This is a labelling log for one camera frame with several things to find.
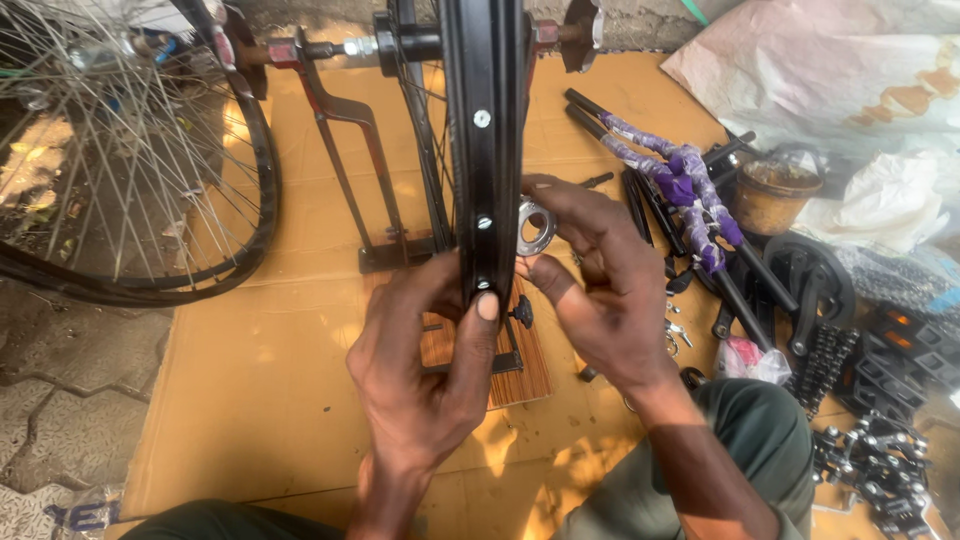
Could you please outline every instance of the knee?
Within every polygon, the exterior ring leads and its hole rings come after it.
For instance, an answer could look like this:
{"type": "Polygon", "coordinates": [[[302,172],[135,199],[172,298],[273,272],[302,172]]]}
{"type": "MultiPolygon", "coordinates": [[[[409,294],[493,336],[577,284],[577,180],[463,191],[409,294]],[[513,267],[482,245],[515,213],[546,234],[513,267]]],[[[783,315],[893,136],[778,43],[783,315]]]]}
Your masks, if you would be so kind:
{"type": "Polygon", "coordinates": [[[209,533],[243,505],[221,499],[191,501],[148,518],[124,535],[124,540],[166,540],[168,538],[212,538],[209,533]]]}
{"type": "Polygon", "coordinates": [[[714,431],[765,431],[771,439],[795,439],[812,444],[809,424],[797,400],[783,388],[752,379],[716,380],[697,389],[694,400],[704,411],[714,431]]]}

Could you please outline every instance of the fingernail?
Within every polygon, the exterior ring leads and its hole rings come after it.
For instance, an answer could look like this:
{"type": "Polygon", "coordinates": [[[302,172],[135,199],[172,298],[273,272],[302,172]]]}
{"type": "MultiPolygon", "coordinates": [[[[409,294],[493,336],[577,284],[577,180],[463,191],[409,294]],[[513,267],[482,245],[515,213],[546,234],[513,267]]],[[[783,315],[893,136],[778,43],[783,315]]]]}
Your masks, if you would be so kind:
{"type": "Polygon", "coordinates": [[[480,316],[488,321],[496,320],[499,308],[500,301],[496,298],[496,294],[492,292],[483,293],[480,300],[477,301],[477,313],[480,313],[480,316]]]}

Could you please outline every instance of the plastic packaging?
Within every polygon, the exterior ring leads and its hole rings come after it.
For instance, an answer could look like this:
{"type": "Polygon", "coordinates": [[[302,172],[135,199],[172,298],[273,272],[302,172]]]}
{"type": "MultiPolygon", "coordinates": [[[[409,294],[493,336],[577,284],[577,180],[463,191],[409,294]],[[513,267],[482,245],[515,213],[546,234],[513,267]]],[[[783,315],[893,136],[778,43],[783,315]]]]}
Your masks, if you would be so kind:
{"type": "Polygon", "coordinates": [[[60,540],[103,540],[107,526],[119,520],[122,499],[123,484],[98,485],[65,495],[43,513],[57,523],[60,540]]]}
{"type": "Polygon", "coordinates": [[[887,257],[842,244],[835,255],[857,295],[906,307],[944,332],[960,335],[960,265],[946,253],[923,245],[910,255],[887,257]]]}
{"type": "Polygon", "coordinates": [[[735,335],[720,342],[713,363],[715,379],[757,379],[783,384],[790,373],[783,353],[771,349],[764,354],[753,341],[735,335]]]}

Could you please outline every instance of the spoke nipple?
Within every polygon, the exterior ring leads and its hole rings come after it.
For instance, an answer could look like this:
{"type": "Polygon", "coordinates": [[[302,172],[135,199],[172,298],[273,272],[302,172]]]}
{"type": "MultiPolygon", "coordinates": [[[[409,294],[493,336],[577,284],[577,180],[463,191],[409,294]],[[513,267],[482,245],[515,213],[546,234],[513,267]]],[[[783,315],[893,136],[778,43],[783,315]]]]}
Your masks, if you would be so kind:
{"type": "Polygon", "coordinates": [[[485,109],[478,110],[473,114],[473,125],[478,128],[486,128],[490,125],[490,113],[485,109]]]}

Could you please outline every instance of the green strap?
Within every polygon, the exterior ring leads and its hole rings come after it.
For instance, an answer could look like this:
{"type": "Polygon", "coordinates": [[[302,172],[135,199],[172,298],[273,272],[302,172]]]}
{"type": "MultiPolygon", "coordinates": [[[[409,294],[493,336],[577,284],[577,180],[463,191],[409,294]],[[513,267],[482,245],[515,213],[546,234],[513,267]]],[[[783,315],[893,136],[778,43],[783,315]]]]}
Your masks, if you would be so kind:
{"type": "Polygon", "coordinates": [[[701,12],[700,8],[698,8],[697,5],[693,3],[693,0],[680,0],[680,1],[684,3],[684,6],[686,6],[686,8],[691,13],[693,13],[693,16],[697,17],[697,20],[700,21],[700,24],[704,26],[707,26],[710,24],[710,21],[708,21],[707,18],[704,17],[704,13],[701,12]]]}

